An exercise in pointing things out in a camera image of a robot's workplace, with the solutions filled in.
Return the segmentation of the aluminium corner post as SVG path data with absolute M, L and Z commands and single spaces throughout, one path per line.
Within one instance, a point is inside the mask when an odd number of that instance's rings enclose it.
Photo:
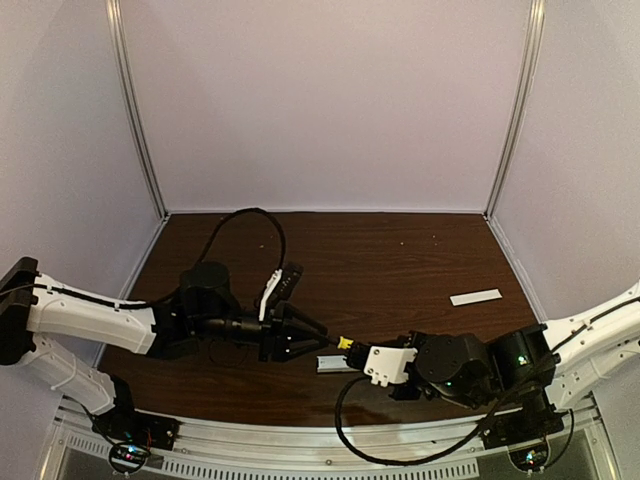
M 163 221 L 169 216 L 169 212 L 164 202 L 159 181 L 152 164 L 141 110 L 136 95 L 132 65 L 127 49 L 122 2 L 119 0 L 107 0 L 105 5 L 127 122 L 130 128 L 141 173 L 150 195 L 151 203 L 156 216 Z
M 528 99 L 534 84 L 539 62 L 545 18 L 546 2 L 544 0 L 530 1 L 521 65 L 511 114 L 501 149 L 498 168 L 484 210 L 484 217 L 488 222 L 493 219 L 498 209 L 499 201 L 506 185 L 508 172 L 515 155 L 519 136 L 524 125 Z

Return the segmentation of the aluminium front rail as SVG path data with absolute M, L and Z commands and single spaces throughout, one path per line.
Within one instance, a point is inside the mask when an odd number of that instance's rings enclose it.
M 371 456 L 412 459 L 452 446 L 470 432 L 478 420 L 472 416 L 426 423 L 360 426 L 346 429 L 345 434 L 358 449 Z M 185 417 L 179 421 L 181 426 L 173 449 L 154 449 L 152 455 L 186 449 L 196 455 L 237 462 L 267 460 L 318 465 L 329 460 L 347 467 L 375 465 L 354 456 L 331 427 L 259 426 Z M 70 399 L 63 399 L 54 417 L 36 478 L 58 479 L 56 474 L 66 441 L 72 434 L 88 435 L 110 446 L 107 440 L 92 431 L 82 408 Z M 550 453 L 557 462 L 541 473 L 541 478 L 619 478 L 619 468 L 593 399 L 582 400 L 574 409 L 573 419 L 565 422 L 564 430 L 549 436 L 548 441 Z M 451 455 L 429 464 L 474 459 L 480 468 L 478 479 L 527 478 L 527 473 L 515 468 L 514 455 L 512 447 L 485 450 L 482 440 L 474 438 Z

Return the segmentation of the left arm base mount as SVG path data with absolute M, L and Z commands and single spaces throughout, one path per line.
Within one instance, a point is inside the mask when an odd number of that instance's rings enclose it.
M 93 430 L 112 440 L 130 441 L 136 445 L 171 451 L 181 422 L 175 418 L 112 409 L 94 416 Z

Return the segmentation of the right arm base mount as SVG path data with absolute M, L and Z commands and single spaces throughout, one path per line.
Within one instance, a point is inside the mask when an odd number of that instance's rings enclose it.
M 564 429 L 564 416 L 565 413 L 550 408 L 535 410 L 529 407 L 496 415 L 481 430 L 483 447 L 490 450 L 543 439 Z

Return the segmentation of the aluminium corner post right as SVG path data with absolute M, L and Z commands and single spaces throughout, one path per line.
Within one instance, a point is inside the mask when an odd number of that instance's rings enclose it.
M 484 217 L 488 222 L 493 219 L 498 209 L 499 201 L 506 185 L 508 172 L 515 155 L 519 136 L 524 125 L 528 99 L 534 84 L 539 62 L 545 18 L 546 2 L 544 0 L 530 1 L 521 65 L 511 114 L 501 149 L 498 168 L 484 210 Z

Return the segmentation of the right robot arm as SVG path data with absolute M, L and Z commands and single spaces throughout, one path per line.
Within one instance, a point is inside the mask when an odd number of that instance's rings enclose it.
M 589 310 L 483 342 L 412 332 L 383 345 L 342 337 L 349 367 L 398 400 L 440 398 L 469 409 L 541 402 L 564 412 L 639 355 L 639 286 Z

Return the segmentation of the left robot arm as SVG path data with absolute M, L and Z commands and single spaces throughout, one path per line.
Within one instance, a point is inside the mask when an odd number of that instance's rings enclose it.
M 91 368 L 49 339 L 84 338 L 160 360 L 197 352 L 206 339 L 255 345 L 262 361 L 286 362 L 331 342 L 327 328 L 289 298 L 302 268 L 289 263 L 268 280 L 256 310 L 243 309 L 231 291 L 228 268 L 198 263 L 177 289 L 155 302 L 133 302 L 68 287 L 23 257 L 1 279 L 1 363 L 28 366 L 54 390 L 86 410 L 94 430 L 109 439 L 168 448 L 174 420 L 140 413 L 128 384 Z

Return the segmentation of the white remote control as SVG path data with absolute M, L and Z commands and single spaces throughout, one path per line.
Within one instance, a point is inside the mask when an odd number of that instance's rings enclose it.
M 347 364 L 345 355 L 319 355 L 316 357 L 316 373 L 354 373 L 355 369 Z

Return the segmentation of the white battery cover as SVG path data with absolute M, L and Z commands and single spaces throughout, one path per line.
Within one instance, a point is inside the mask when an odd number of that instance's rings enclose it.
M 465 294 L 452 295 L 450 302 L 454 307 L 489 302 L 502 299 L 499 289 L 489 289 Z

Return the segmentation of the aluminium corner post left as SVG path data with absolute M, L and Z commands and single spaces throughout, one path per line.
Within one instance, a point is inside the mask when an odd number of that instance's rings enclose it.
M 169 216 L 169 212 L 164 202 L 159 181 L 152 164 L 141 110 L 136 95 L 132 65 L 127 49 L 122 2 L 119 0 L 107 0 L 105 5 L 127 122 L 130 128 L 141 173 L 150 195 L 151 203 L 156 216 L 163 221 Z

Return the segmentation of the yellow handled screwdriver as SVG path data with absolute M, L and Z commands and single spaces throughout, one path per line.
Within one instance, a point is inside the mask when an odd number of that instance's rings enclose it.
M 322 348 L 331 347 L 338 350 L 349 350 L 354 344 L 354 340 L 344 336 L 331 337 L 324 335 L 319 338 L 319 343 Z

